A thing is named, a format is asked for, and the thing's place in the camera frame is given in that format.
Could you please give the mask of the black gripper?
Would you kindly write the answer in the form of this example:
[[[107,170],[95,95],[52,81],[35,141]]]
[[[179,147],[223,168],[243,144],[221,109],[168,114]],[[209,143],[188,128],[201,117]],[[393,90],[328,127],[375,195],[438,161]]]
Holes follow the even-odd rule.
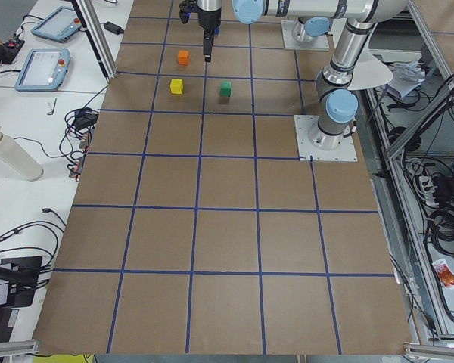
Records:
[[[199,11],[198,23],[204,29],[203,55],[205,62],[211,62],[213,50],[213,36],[221,24],[221,11]]]

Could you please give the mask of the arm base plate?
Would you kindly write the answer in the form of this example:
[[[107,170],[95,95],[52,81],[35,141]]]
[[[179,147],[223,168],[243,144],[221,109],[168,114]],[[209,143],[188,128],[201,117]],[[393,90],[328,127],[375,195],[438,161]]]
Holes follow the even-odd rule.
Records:
[[[326,35],[309,36],[304,25],[298,20],[283,20],[281,31],[284,49],[295,51],[328,51],[330,49]]]
[[[358,160],[350,127],[340,136],[322,136],[316,132],[317,115],[295,115],[294,125],[300,160],[354,163]]]

